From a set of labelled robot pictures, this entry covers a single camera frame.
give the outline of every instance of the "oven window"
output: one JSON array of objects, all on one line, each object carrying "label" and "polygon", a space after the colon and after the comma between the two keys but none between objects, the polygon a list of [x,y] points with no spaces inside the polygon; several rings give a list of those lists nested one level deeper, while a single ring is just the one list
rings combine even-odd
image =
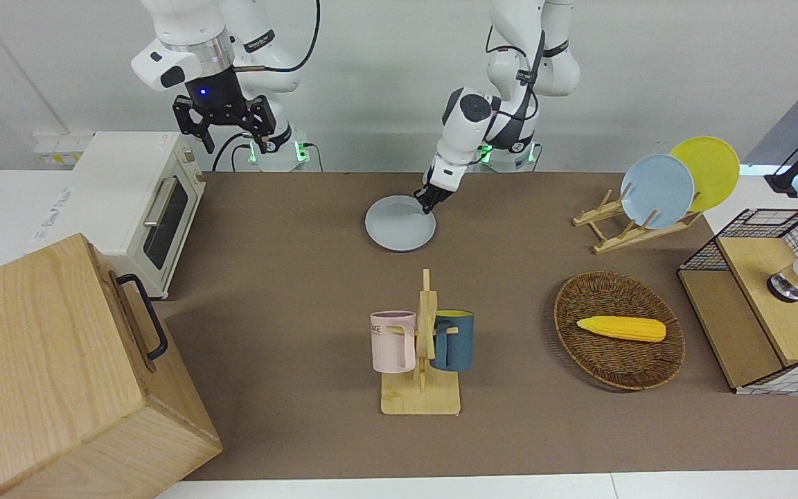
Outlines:
[{"label": "oven window", "polygon": [[165,258],[168,256],[168,250],[171,249],[171,241],[177,234],[177,227],[184,217],[188,201],[186,190],[178,180],[174,192],[171,193],[171,199],[168,200],[168,207],[165,208],[161,224],[158,227],[151,227],[150,233],[146,234],[143,253],[149,256],[152,264],[159,270],[162,269],[162,265],[165,265]]}]

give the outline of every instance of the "black handle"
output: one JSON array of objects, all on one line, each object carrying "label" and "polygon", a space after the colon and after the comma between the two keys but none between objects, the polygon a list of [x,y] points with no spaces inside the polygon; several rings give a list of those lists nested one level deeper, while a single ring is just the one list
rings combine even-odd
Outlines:
[{"label": "black handle", "polygon": [[165,350],[168,350],[168,337],[165,336],[165,329],[162,328],[159,317],[156,316],[156,310],[152,309],[152,302],[150,301],[150,297],[146,294],[146,290],[143,288],[143,282],[140,281],[140,278],[135,274],[120,275],[116,278],[116,284],[120,286],[129,282],[134,282],[137,285],[137,290],[140,291],[140,297],[143,298],[143,306],[146,307],[146,312],[149,313],[150,319],[152,319],[152,326],[156,328],[156,334],[159,335],[159,346],[153,348],[152,351],[146,354],[147,359],[156,360],[162,357]]}]

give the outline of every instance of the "plate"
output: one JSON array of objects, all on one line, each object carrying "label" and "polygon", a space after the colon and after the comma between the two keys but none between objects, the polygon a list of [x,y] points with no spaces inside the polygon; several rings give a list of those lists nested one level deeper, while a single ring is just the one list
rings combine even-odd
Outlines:
[{"label": "plate", "polygon": [[436,218],[432,212],[424,215],[418,200],[411,196],[389,196],[368,208],[365,230],[371,240],[392,252],[410,252],[433,237]]},{"label": "plate", "polygon": [[671,155],[650,155],[636,161],[621,181],[621,192],[633,183],[621,201],[624,213],[637,225],[658,214],[647,228],[662,229],[685,216],[694,197],[694,180],[683,162]]},{"label": "plate", "polygon": [[725,201],[738,184],[741,161],[725,140],[716,137],[694,137],[673,148],[671,156],[684,162],[697,198],[691,211],[705,211]]}]

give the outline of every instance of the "wicker basket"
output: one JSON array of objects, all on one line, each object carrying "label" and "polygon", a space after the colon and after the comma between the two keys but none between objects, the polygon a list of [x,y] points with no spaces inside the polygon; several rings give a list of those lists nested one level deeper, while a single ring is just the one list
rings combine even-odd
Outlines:
[{"label": "wicker basket", "polygon": [[[596,335],[577,326],[593,315],[661,320],[667,338],[659,343]],[[648,389],[673,379],[685,357],[679,320],[645,284],[616,272],[586,272],[568,280],[556,297],[556,331],[572,360],[590,376],[621,389]]]}]

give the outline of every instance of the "oven handle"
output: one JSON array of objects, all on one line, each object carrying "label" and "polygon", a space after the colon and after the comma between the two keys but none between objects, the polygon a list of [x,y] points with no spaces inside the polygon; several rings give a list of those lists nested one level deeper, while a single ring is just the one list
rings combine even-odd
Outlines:
[{"label": "oven handle", "polygon": [[168,202],[171,200],[171,195],[175,192],[176,186],[177,177],[162,179],[161,183],[159,183],[159,190],[156,191],[156,198],[152,200],[150,211],[147,212],[146,217],[143,219],[144,227],[158,227],[162,223],[165,209],[168,208]]},{"label": "oven handle", "polygon": [[149,313],[150,319],[152,319],[152,326],[153,328],[156,328],[156,335],[159,336],[159,346],[153,348],[152,351],[146,354],[147,359],[156,360],[159,357],[162,357],[162,354],[165,353],[165,350],[168,350],[168,337],[165,336],[165,328],[162,328],[162,323],[159,322],[159,317],[156,315],[156,310],[153,310],[152,308],[150,296],[146,294],[146,290],[143,288],[143,282],[140,281],[140,278],[135,274],[120,275],[116,278],[116,284],[120,286],[123,284],[128,284],[129,282],[134,282],[137,285],[137,290],[140,291],[140,297],[143,298],[143,306],[146,307],[146,312]]}]

